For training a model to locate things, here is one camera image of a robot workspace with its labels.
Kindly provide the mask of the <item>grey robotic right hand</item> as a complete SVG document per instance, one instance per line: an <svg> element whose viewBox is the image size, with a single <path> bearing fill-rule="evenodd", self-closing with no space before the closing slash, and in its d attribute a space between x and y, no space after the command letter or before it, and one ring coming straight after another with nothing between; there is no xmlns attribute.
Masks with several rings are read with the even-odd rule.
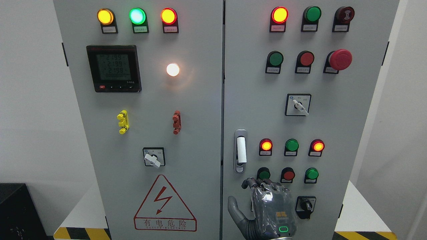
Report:
<svg viewBox="0 0 427 240"><path fill-rule="evenodd" d="M246 240L292 240L297 231L297 214L290 190L270 179L247 178L242 188L251 189L255 218L249 220L237 200L228 197L228 212Z"/></svg>

